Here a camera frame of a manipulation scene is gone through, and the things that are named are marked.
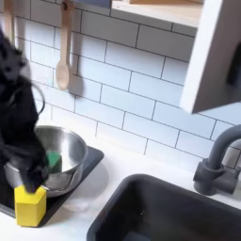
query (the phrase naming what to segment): metal bowl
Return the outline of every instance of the metal bowl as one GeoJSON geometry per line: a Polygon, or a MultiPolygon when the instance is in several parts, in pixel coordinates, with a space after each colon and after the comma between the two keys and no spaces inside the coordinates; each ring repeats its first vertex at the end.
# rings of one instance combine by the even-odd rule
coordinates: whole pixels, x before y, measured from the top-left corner
{"type": "MultiPolygon", "coordinates": [[[[76,133],[55,126],[40,126],[36,134],[47,152],[57,152],[62,156],[62,172],[50,174],[42,186],[47,197],[57,197],[73,190],[81,180],[83,165],[88,155],[85,141],[76,133]]],[[[10,163],[5,165],[9,184],[15,188],[22,185],[19,170],[10,163]]]]}

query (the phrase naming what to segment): faucet spout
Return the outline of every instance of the faucet spout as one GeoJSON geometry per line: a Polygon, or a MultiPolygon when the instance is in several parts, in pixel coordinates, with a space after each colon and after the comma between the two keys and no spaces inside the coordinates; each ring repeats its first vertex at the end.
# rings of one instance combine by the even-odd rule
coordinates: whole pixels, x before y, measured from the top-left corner
{"type": "Polygon", "coordinates": [[[241,125],[231,127],[217,138],[209,158],[199,163],[194,176],[194,187],[199,193],[211,196],[217,189],[230,194],[235,191],[240,169],[225,169],[222,160],[230,144],[240,138],[241,125]]]}
{"type": "Polygon", "coordinates": [[[220,169],[223,157],[229,146],[241,138],[241,124],[229,128],[216,140],[209,155],[207,166],[210,169],[220,169]]]}

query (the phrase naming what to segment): wall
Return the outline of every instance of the wall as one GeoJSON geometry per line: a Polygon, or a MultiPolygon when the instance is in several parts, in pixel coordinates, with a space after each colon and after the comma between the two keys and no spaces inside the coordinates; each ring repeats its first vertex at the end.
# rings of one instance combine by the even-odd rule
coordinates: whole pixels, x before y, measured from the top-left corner
{"type": "MultiPolygon", "coordinates": [[[[240,103],[192,116],[179,108],[196,29],[86,5],[76,5],[73,16],[72,81],[59,90],[59,3],[16,1],[16,43],[47,102],[40,123],[194,171],[217,136],[241,122],[240,103]]],[[[35,98],[40,108],[36,91],[35,98]]],[[[240,147],[229,148],[225,165],[235,167],[240,147]]]]}

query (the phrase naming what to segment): sink basin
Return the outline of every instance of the sink basin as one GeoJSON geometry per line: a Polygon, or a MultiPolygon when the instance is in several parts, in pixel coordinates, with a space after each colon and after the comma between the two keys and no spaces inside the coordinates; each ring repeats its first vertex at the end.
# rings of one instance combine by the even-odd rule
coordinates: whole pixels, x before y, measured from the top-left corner
{"type": "Polygon", "coordinates": [[[237,241],[241,211],[147,175],[126,178],[88,241],[237,241]]]}

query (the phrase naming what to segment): green sponge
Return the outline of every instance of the green sponge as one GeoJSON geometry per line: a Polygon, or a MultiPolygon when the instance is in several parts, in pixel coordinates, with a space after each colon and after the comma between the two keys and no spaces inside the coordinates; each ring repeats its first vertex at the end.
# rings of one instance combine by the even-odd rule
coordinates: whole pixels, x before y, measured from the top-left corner
{"type": "Polygon", "coordinates": [[[62,156],[60,153],[48,152],[49,173],[58,173],[62,171],[62,156]]]}

